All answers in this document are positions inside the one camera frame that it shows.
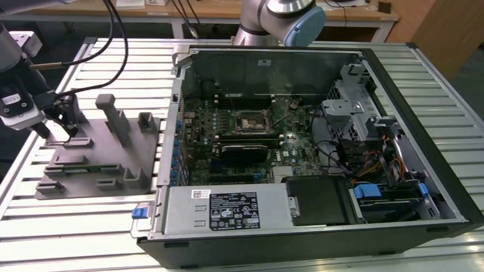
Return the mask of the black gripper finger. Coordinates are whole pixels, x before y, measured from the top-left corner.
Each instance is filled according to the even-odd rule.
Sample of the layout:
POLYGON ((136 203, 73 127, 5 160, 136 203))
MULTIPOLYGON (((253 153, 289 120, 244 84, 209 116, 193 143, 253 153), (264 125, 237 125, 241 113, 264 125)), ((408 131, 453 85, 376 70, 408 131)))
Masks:
POLYGON ((41 121, 39 123, 36 123, 32 126, 32 130, 37 133, 37 135, 43 138, 43 139, 48 139, 49 135, 51 135, 51 131, 49 128, 47 127, 45 123, 41 121))
POLYGON ((81 120, 81 111, 76 95, 67 95, 57 98, 53 109, 53 121, 61 126, 68 136, 75 137, 79 132, 77 122, 81 120))

